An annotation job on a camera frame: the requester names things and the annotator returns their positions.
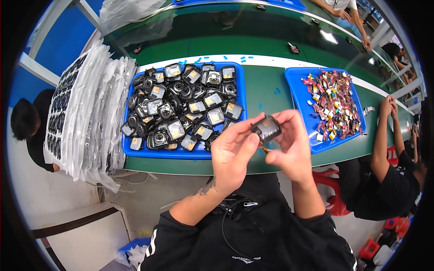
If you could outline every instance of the metal bracket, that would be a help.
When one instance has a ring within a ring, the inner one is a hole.
[[[370,106],[370,107],[365,107],[365,109],[363,110],[363,115],[366,116],[369,114],[370,111],[375,111],[375,108]]]

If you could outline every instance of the table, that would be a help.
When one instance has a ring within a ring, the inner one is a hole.
[[[303,2],[309,6],[308,9],[316,8],[317,13],[328,16],[319,7],[312,7],[310,1]],[[376,62],[373,65],[369,63],[371,58],[378,59],[376,54],[363,52],[357,40],[352,44],[347,43],[347,34],[343,31],[324,22],[316,27],[309,23],[310,19],[276,7],[260,11],[243,3],[200,5],[164,11],[145,22],[129,24],[106,36],[104,42],[113,48],[124,47],[139,65],[204,55],[270,56],[346,69],[351,75],[383,91],[392,93],[395,90],[393,84],[380,87],[391,75],[384,73]],[[322,32],[333,33],[336,42],[326,40]],[[289,52],[288,41],[299,47],[299,55]],[[132,54],[132,50],[140,43],[145,49],[138,55]],[[121,55],[117,51],[114,57]],[[284,68],[248,65],[248,61],[243,63],[248,117],[254,117],[262,111],[271,114],[293,108],[290,90],[283,75]],[[383,96],[362,86],[356,86],[356,89],[362,107],[374,106],[377,109],[365,116],[367,135],[312,155],[313,166],[349,160],[372,152],[379,104]],[[407,140],[410,138],[407,123],[412,124],[413,118],[403,108],[399,108],[398,115],[404,140]],[[388,128],[388,146],[391,145],[393,134]],[[264,160],[265,154],[258,150],[247,166],[247,173],[280,171],[278,167],[265,164]],[[127,157],[125,169],[166,174],[213,174],[211,160]]]

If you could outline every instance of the plastic bag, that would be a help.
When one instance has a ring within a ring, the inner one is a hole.
[[[154,13],[165,0],[105,0],[99,11],[102,34],[105,36],[135,20]]]
[[[147,245],[144,245],[142,247],[139,247],[137,245],[135,248],[128,250],[131,253],[131,256],[128,257],[128,260],[136,269],[138,268],[138,265],[143,262],[147,249]]]

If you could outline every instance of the blue plastic crate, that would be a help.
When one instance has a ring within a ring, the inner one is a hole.
[[[289,7],[295,10],[307,9],[306,6],[300,0],[268,0],[268,2],[282,7]]]
[[[333,70],[336,70],[337,72],[345,72],[346,74],[348,74],[346,70],[342,70],[342,69],[322,68],[322,70],[326,72],[331,72]],[[340,139],[338,136],[336,136],[334,140],[330,140],[330,139],[328,139],[327,141],[316,140],[316,135],[318,134],[316,128],[318,127],[318,124],[321,121],[321,119],[314,118],[311,115],[312,113],[315,112],[315,110],[313,109],[313,106],[307,103],[307,101],[310,100],[313,103],[315,102],[315,100],[312,99],[312,94],[310,94],[307,91],[307,86],[303,84],[301,78],[306,79],[309,73],[312,73],[313,76],[317,76],[318,74],[320,74],[320,72],[321,70],[319,68],[309,68],[309,67],[287,68],[285,70],[285,77],[286,80],[288,81],[289,88],[291,90],[291,94],[293,96],[296,107],[300,111],[301,117],[304,121],[304,125],[306,127],[307,134],[309,136],[310,150],[311,153],[313,154],[317,154],[325,150],[331,149],[333,147],[336,147],[360,135],[360,133],[356,133],[351,136],[346,136],[344,139]],[[363,116],[362,105],[360,104],[360,100],[358,98],[357,91],[355,89],[354,84],[351,83],[350,85],[351,85],[351,91],[353,93],[352,99],[354,100],[357,107],[357,112],[360,117],[360,122],[362,124],[362,130],[363,132],[366,132],[366,122],[365,122],[365,117]]]
[[[126,246],[123,248],[118,249],[119,252],[125,252],[129,253],[128,250],[135,248],[137,245],[139,247],[147,245],[149,246],[151,244],[151,238],[136,238],[133,241],[129,242]]]
[[[237,86],[237,103],[240,104],[244,110],[241,113],[239,121],[244,121],[247,119],[247,103],[246,103],[246,88],[244,85],[244,70],[243,67],[235,62],[212,62],[212,63],[194,63],[199,68],[202,67],[203,64],[214,64],[216,69],[219,70],[224,66],[235,66],[235,70],[237,72],[237,80],[235,81],[235,85]],[[134,76],[137,77],[139,75],[144,74],[145,72],[140,72]],[[130,89],[128,92],[129,96],[134,92],[134,87],[130,84]],[[127,121],[129,110],[125,108],[125,116],[124,122]],[[216,126],[213,126],[214,131],[221,132],[223,128],[224,122],[220,123]],[[146,140],[143,140],[143,149],[141,150],[132,150],[130,149],[131,138],[122,135],[122,149],[126,155],[135,156],[135,157],[150,157],[150,158],[172,158],[172,159],[194,159],[194,160],[210,160],[211,153],[205,150],[205,143],[202,141],[198,141],[196,146],[192,151],[186,151],[182,149],[180,146],[176,150],[150,150],[146,148]]]

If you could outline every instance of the hand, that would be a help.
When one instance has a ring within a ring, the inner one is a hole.
[[[372,51],[372,44],[371,44],[371,41],[368,39],[368,37],[365,36],[363,38],[362,44],[363,44],[363,47],[366,49],[366,51],[368,51],[368,52]]]
[[[275,138],[282,151],[270,151],[265,162],[280,167],[291,181],[305,184],[312,177],[309,138],[298,110],[285,110],[272,116],[281,124],[282,134]]]
[[[243,184],[247,163],[255,154],[259,136],[250,131],[251,124],[265,117],[264,113],[253,119],[237,122],[227,128],[211,144],[211,155],[218,192],[231,194]]]
[[[392,112],[392,105],[390,104],[390,101],[392,101],[392,99],[395,98],[393,98],[392,95],[389,95],[381,101],[380,114],[387,116]]]
[[[390,105],[392,106],[392,110],[390,112],[392,119],[398,121],[398,105],[395,102],[395,99],[390,101]]]
[[[339,17],[342,18],[342,20],[348,20],[350,21],[350,15],[348,13],[346,13],[344,10],[335,10],[332,13],[335,17]]]

